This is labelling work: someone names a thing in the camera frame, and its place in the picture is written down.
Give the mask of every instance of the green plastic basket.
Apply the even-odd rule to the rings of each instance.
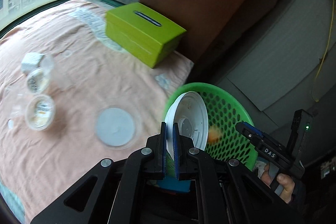
[[[244,121],[253,125],[253,122],[244,107],[225,90],[205,83],[183,85],[169,98],[164,117],[177,97],[188,91],[195,91],[201,95],[207,107],[209,126],[216,126],[222,134],[215,143],[207,144],[205,151],[218,160],[236,158],[252,170],[258,153],[250,141],[235,130],[235,124]],[[174,168],[171,161],[172,159],[167,157],[168,174],[171,173],[170,169]]]

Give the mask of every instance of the metal screw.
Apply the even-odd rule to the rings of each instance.
[[[231,166],[237,166],[239,164],[239,160],[237,160],[237,159],[230,159],[229,160],[229,164]]]
[[[149,155],[150,153],[152,153],[152,150],[149,147],[142,148],[141,150],[141,154],[143,155]]]
[[[189,153],[192,155],[197,155],[200,152],[200,150],[196,147],[190,148]]]
[[[107,167],[107,166],[110,166],[112,163],[112,161],[110,159],[104,159],[100,162],[100,165],[103,166],[103,167]]]

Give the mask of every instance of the human hand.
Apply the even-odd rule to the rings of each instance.
[[[266,166],[264,167],[264,170],[265,171],[261,176],[261,180],[263,181],[263,183],[265,183],[269,187],[272,182],[272,179],[268,174],[269,163],[266,164]],[[277,181],[279,182],[280,185],[283,186],[283,190],[280,194],[280,198],[286,203],[289,203],[292,200],[292,193],[294,190],[295,182],[290,176],[285,175],[285,174],[279,174],[277,176]]]

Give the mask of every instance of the yellow cord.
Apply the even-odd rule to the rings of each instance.
[[[329,48],[329,43],[330,43],[330,37],[331,37],[331,30],[333,28],[333,22],[334,22],[334,7],[335,7],[335,0],[333,0],[333,10],[332,10],[332,14],[331,14],[331,22],[330,22],[330,28],[329,28],[329,37],[328,37],[328,43],[327,43],[327,47],[325,48],[325,52],[323,54],[323,58],[322,58],[322,61],[321,61],[321,64],[320,64],[320,67],[315,75],[315,78],[314,78],[314,83],[313,83],[313,87],[311,89],[311,97],[313,98],[313,100],[315,102],[318,102],[319,100],[318,99],[314,99],[314,87],[315,87],[315,82],[316,82],[316,79],[318,77],[318,75],[320,74],[320,71],[322,69],[322,65],[323,65],[323,62],[324,62],[324,59],[326,57],[326,54],[328,52],[328,48]]]

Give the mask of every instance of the pink blanket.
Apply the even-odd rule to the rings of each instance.
[[[121,160],[144,147],[159,132],[168,97],[193,66],[174,52],[150,69],[105,37],[104,14],[96,4],[72,0],[41,12],[0,40],[0,180],[21,200],[26,223],[101,159]],[[50,53],[74,83],[66,91],[49,87],[56,116],[42,132],[30,130],[24,117],[8,126],[10,102],[5,106],[4,91],[13,82],[25,88],[20,68],[27,52]],[[142,122],[137,141],[123,150],[104,145],[95,135],[99,112],[116,101],[131,104]]]

